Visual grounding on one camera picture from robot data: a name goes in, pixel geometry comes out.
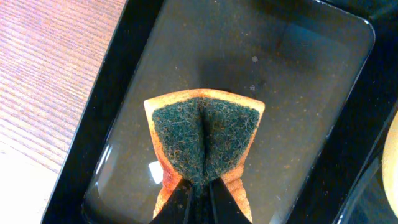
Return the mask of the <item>yellow plate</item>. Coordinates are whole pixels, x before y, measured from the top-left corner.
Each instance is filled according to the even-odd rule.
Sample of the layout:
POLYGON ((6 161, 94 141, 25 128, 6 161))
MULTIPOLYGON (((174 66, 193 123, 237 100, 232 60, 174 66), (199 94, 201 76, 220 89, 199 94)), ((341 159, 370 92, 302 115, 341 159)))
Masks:
POLYGON ((398 117, 392 120, 382 155, 382 181, 387 201, 397 217, 398 211, 398 117))

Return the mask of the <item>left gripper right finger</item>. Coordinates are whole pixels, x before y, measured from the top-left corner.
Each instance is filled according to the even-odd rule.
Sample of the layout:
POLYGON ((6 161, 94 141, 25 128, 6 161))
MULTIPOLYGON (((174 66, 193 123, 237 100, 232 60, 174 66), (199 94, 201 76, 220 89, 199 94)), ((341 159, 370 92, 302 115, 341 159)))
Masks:
POLYGON ((238 207, 226 184, 218 178, 210 184, 211 223, 251 224, 238 207))

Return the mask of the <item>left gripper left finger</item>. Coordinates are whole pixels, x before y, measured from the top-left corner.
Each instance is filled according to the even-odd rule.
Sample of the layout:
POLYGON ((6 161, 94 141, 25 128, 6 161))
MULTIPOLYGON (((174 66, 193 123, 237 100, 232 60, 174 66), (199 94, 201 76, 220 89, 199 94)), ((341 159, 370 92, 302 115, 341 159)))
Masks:
POLYGON ((192 198, 191 183, 182 179, 150 224, 187 224, 192 198))

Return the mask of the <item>green and orange sponge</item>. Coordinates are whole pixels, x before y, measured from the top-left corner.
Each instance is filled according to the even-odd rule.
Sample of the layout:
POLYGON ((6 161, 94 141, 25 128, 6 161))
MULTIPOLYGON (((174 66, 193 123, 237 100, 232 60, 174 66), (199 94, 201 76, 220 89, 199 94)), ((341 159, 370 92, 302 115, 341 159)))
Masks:
POLYGON ((252 223, 241 177, 244 162, 261 122, 265 104, 213 89, 177 91, 145 100, 154 151, 162 167, 162 188, 153 217, 172 205, 177 189, 193 197, 193 222, 209 223, 215 207, 211 182, 220 179, 236 215, 252 223))

